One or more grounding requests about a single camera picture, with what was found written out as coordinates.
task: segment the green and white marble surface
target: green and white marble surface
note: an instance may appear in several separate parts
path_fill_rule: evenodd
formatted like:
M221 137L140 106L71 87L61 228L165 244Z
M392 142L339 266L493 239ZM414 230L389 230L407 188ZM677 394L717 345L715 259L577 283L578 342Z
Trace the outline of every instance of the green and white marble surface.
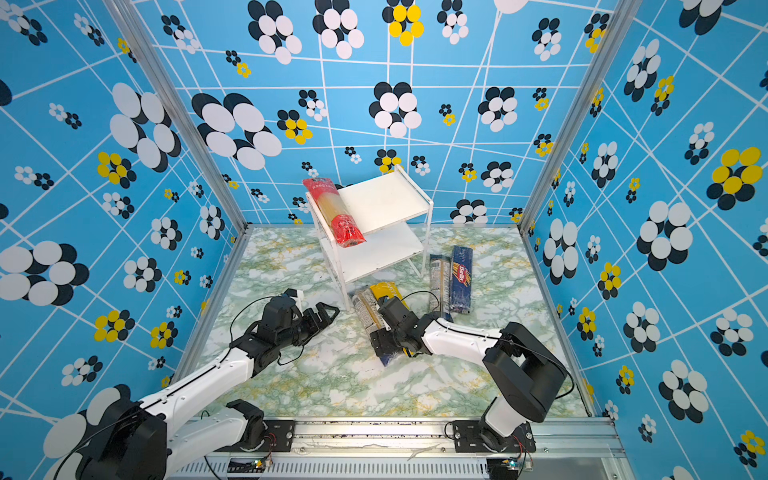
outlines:
M425 229L414 230L423 239ZM432 228L430 253L450 255L454 245L474 249L472 312L454 314L454 321L481 328L501 328L510 321L520 322L564 361L553 320L517 230ZM414 258L418 265L420 260L420 256ZM395 281L403 296L429 289L429 278L418 278L407 262L363 278L355 285L384 280ZM313 228L255 228L199 364L209 362L227 348L231 320L244 306L287 288L303 290L306 302L312 306L320 301L342 306ZM406 302L417 315L422 315L427 310L428 297L416 294ZM233 327L236 338L261 318L266 302L255 303L238 318ZM296 347L284 349L282 362L299 352ZM207 409L213 413L234 399L245 399L268 416L480 416L497 394L487 372L459 359L402 355L384 367L356 314L342 311L331 327L306 346L297 361L285 366L273 363ZM556 400L549 415L586 416L578 391Z

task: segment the metal plate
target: metal plate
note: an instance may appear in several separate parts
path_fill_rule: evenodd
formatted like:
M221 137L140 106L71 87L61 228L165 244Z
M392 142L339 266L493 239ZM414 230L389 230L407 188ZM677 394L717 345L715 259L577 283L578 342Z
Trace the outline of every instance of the metal plate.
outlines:
M456 453L472 453L472 452L484 452L488 453L491 450L483 444L480 439L480 427L477 422L467 420L455 420L453 423L453 435L457 437L453 444L456 448ZM530 423L522 423L515 431L508 437L509 447L505 452L509 452L512 455L516 455L520 452L520 445L515 437L520 439L523 443L523 450L527 450L528 453L536 451L536 441L533 438L531 432Z
M293 433L296 429L296 421L295 420L264 420L264 424L266 425L266 430L264 431L264 435L273 433L275 435L275 438L277 438L277 445L272 447L273 453L278 452L290 452L291 447L293 446ZM261 446L254 450L254 452L268 452L270 450L270 443L268 441L265 441L261 444ZM229 445L227 447L224 447L222 449L218 449L217 452L240 452L243 451L240 450L237 447L233 447L232 445Z

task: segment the blue wall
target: blue wall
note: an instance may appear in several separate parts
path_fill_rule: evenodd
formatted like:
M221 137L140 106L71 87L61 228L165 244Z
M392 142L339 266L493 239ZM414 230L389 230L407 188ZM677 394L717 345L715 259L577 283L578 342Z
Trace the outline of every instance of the blue wall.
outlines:
M353 184L380 175L394 161L433 196L434 221L511 223L510 212L525 206L551 149L534 142L539 136L546 144L557 141L604 21L610 30L616 1L572 4L134 5L192 121L206 124L201 133L249 221L309 222L301 180L320 175ZM497 6L507 13L497 14ZM393 21L403 16L402 25ZM221 117L214 107L198 108L201 114L194 109L195 103L225 103L227 95L231 102L238 94L259 112L246 127L261 130L266 122L275 137L264 131L249 145L249 135L258 132L244 129L223 108ZM508 98L514 100L504 103ZM306 101L313 99L322 105L311 108ZM396 116L379 114L377 123L382 109ZM485 123L481 112L488 110ZM221 130L208 127L217 122ZM245 150L235 159L240 148ZM493 174L487 184L484 174ZM482 205L474 209L476 217L455 212L462 200Z
M101 2L0 9L0 477L43 478L96 392L167 385L237 233Z
M768 477L768 6L722 3L643 2L528 232L640 479Z

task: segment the barilla logo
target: barilla logo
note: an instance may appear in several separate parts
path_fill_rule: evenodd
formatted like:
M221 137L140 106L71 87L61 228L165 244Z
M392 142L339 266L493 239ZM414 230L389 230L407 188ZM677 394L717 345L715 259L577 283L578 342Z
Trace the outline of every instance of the barilla logo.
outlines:
M456 277L456 279L463 283L464 286L469 286L469 270L467 270L466 266L463 266L459 263L453 264L453 275Z

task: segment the blue pasta package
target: blue pasta package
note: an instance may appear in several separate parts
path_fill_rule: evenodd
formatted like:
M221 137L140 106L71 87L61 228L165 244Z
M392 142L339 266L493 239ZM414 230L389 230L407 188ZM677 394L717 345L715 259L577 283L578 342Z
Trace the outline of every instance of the blue pasta package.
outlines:
M472 249L453 247L451 268L451 311L469 313L472 300Z

